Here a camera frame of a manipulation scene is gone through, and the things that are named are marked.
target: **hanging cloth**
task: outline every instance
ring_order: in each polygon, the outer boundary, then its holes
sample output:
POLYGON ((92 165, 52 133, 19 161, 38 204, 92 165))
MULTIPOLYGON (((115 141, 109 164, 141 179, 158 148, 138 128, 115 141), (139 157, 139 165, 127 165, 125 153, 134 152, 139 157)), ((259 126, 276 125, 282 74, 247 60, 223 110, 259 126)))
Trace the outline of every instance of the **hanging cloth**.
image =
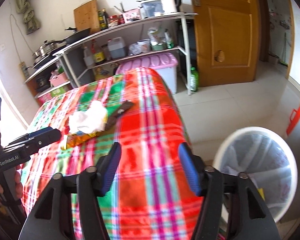
POLYGON ((16 10, 18 14, 23 14, 23 23, 26 25, 27 34, 33 33, 41 27, 29 0, 16 0, 16 10))

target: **bed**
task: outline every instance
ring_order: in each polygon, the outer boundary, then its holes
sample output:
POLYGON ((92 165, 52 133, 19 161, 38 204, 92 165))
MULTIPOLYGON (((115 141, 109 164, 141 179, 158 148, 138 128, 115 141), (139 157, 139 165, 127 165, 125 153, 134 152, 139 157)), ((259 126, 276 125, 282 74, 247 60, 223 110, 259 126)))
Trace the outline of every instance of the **bed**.
MULTIPOLYGON (((127 99, 135 105, 102 136, 68 150, 53 143, 23 165, 26 212, 53 174, 80 173, 117 141, 122 158, 111 190, 98 199, 110 238, 190 239, 202 198, 186 182, 177 149, 188 141, 187 134, 169 89, 154 70, 138 68, 53 98, 39 109, 28 132, 51 126, 65 134, 68 116, 87 110, 93 100, 101 101, 111 114, 127 99)), ((75 194, 72 213, 76 238, 82 239, 75 194)))

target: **frying pan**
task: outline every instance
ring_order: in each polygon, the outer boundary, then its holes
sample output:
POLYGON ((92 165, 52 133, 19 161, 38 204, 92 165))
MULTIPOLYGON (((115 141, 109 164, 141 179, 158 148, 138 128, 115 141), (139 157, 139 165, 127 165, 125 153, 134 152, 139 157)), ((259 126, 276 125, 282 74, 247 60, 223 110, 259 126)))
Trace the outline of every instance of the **frying pan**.
POLYGON ((85 30, 77 32, 77 28, 71 28, 71 27, 69 27, 68 29, 66 29, 66 31, 74 31, 75 32, 74 34, 72 34, 69 37, 66 37, 62 41, 53 41, 53 42, 47 43, 47 45, 49 45, 49 44, 55 44, 55 43, 63 43, 63 42, 65 42, 66 44, 70 45, 70 44, 75 43, 75 42, 77 42, 79 40, 82 40, 85 37, 88 37, 89 34, 90 34, 90 29, 91 28, 88 28, 88 29, 85 29, 85 30))

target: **cutting board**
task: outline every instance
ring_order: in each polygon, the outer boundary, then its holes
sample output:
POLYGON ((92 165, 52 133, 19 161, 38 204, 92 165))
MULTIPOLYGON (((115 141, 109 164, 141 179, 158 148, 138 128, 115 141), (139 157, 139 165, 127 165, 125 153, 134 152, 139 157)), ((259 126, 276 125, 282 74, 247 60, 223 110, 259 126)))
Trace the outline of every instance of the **cutting board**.
POLYGON ((100 31, 97 0, 87 2, 74 9, 74 22, 78 31, 91 28, 90 34, 100 31))

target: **trash can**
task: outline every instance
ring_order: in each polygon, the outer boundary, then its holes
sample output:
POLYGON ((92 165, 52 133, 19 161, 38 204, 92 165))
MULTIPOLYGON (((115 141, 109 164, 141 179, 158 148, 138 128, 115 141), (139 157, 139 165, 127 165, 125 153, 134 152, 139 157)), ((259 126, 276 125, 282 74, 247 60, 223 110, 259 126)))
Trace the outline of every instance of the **trash can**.
MULTIPOLYGON (((245 172, 278 222, 288 210, 297 188, 296 160, 287 143, 262 127, 246 127, 232 133, 220 146, 213 166, 222 173, 245 172)), ((222 218, 228 212, 222 207, 222 218)))

